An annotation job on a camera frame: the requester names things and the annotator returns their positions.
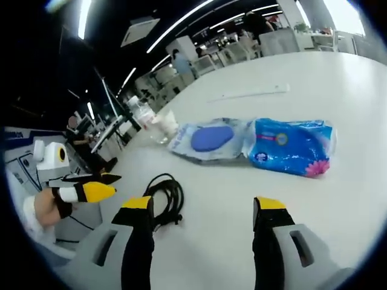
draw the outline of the hand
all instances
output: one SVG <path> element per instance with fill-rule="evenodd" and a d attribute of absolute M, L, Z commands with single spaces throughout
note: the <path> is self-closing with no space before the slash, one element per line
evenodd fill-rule
<path fill-rule="evenodd" d="M 58 223 L 61 218 L 51 188 L 45 188 L 35 196 L 36 219 L 43 227 Z"/>

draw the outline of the black cable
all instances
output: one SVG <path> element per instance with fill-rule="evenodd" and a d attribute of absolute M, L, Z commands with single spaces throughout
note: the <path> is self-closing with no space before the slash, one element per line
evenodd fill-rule
<path fill-rule="evenodd" d="M 168 176 L 170 179 L 163 180 L 152 186 L 152 183 L 157 178 L 162 176 Z M 163 192 L 167 196 L 167 206 L 159 216 L 155 217 L 155 229 L 159 226 L 169 224 L 170 222 L 175 222 L 175 225 L 177 225 L 178 222 L 183 219 L 180 214 L 181 208 L 184 204 L 183 188 L 172 175 L 163 173 L 152 179 L 143 196 L 154 196 L 156 192 L 159 191 Z"/>
<path fill-rule="evenodd" d="M 37 179 L 37 184 L 39 186 L 39 190 L 42 191 L 42 184 L 41 184 L 41 181 L 39 180 L 39 173 L 37 172 L 37 168 L 36 168 L 36 179 Z"/>
<path fill-rule="evenodd" d="M 83 225 L 84 227 L 86 228 L 89 228 L 90 230 L 94 230 L 93 228 L 89 227 L 88 225 L 85 225 L 83 222 L 80 222 L 78 221 L 76 218 L 74 218 L 73 216 L 68 216 L 69 218 L 75 220 L 76 222 L 78 222 L 79 224 Z"/>
<path fill-rule="evenodd" d="M 63 240 L 63 239 L 56 239 L 57 242 L 63 242 L 63 243 L 79 243 L 78 240 Z"/>

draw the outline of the black ceiling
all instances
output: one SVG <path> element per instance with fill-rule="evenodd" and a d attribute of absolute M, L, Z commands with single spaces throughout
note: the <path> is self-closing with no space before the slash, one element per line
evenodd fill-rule
<path fill-rule="evenodd" d="M 214 0 L 203 7 L 172 30 L 149 54 L 146 50 L 166 29 L 203 1 L 93 0 L 84 41 L 77 37 L 81 0 L 68 1 L 53 14 L 44 10 L 47 1 L 35 1 L 34 5 L 19 4 L 16 7 L 19 20 L 15 33 L 16 65 L 12 70 L 14 93 L 10 99 L 10 112 L 14 117 L 8 124 L 50 129 L 63 127 L 77 103 L 89 98 L 95 102 L 106 101 L 93 67 L 106 77 L 116 93 L 133 67 L 137 70 L 131 81 L 164 58 L 165 46 L 182 29 L 187 28 L 179 36 L 192 36 L 239 13 L 276 4 L 276 0 L 239 0 L 190 25 L 204 14 L 232 1 Z M 275 7 L 264 11 L 277 10 Z M 121 48 L 131 20 L 145 16 L 160 18 L 160 21 L 146 38 Z M 81 100 L 67 89 L 74 91 Z"/>

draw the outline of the white chair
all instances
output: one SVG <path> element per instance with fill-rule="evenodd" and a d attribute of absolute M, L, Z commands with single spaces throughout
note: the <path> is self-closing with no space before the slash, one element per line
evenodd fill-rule
<path fill-rule="evenodd" d="M 247 53 L 250 56 L 250 59 L 254 59 L 256 57 L 256 54 L 255 54 L 256 50 L 254 48 L 257 47 L 258 43 L 255 43 L 253 39 L 245 35 L 239 38 L 239 43 L 247 51 Z"/>
<path fill-rule="evenodd" d="M 259 40 L 264 56 L 300 52 L 296 36 L 291 28 L 261 34 Z"/>
<path fill-rule="evenodd" d="M 357 55 L 387 65 L 387 48 L 384 46 L 381 39 L 367 39 L 366 37 L 356 34 L 353 39 Z"/>
<path fill-rule="evenodd" d="M 250 60 L 249 53 L 238 42 L 234 42 L 226 46 L 226 50 L 229 51 L 234 63 L 245 62 L 246 60 Z"/>
<path fill-rule="evenodd" d="M 202 76 L 203 74 L 207 74 L 211 71 L 216 70 L 214 62 L 208 55 L 202 56 L 198 60 L 194 60 L 192 62 L 192 65 L 195 68 L 195 71 L 197 72 L 198 76 Z"/>
<path fill-rule="evenodd" d="M 339 52 L 338 49 L 339 44 L 339 34 L 337 31 L 332 31 L 332 41 L 328 45 L 319 45 L 317 48 L 319 51 L 332 51 L 332 52 Z"/>

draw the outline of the person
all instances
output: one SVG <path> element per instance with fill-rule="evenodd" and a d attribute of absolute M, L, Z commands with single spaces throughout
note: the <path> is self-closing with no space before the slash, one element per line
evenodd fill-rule
<path fill-rule="evenodd" d="M 172 65 L 177 70 L 177 73 L 179 73 L 179 75 L 183 79 L 183 83 L 186 86 L 189 86 L 191 83 L 194 82 L 195 77 L 191 70 L 190 62 L 177 49 L 174 49 L 172 51 Z"/>
<path fill-rule="evenodd" d="M 117 162 L 117 159 L 113 158 L 109 162 L 106 162 L 98 154 L 91 153 L 89 143 L 92 142 L 94 139 L 91 137 L 83 136 L 83 134 L 80 134 L 78 131 L 75 130 L 76 127 L 77 118 L 75 116 L 71 116 L 68 119 L 66 136 L 74 150 L 79 154 L 81 159 L 86 162 L 87 166 L 93 173 L 110 172 L 114 164 Z"/>
<path fill-rule="evenodd" d="M 198 54 L 199 58 L 206 55 L 204 50 L 202 50 L 200 47 L 196 47 L 196 53 Z"/>
<path fill-rule="evenodd" d="M 273 26 L 265 17 L 251 11 L 246 13 L 244 23 L 246 25 L 246 30 L 253 34 L 253 38 L 256 39 L 259 44 L 261 44 L 259 35 L 274 31 Z"/>

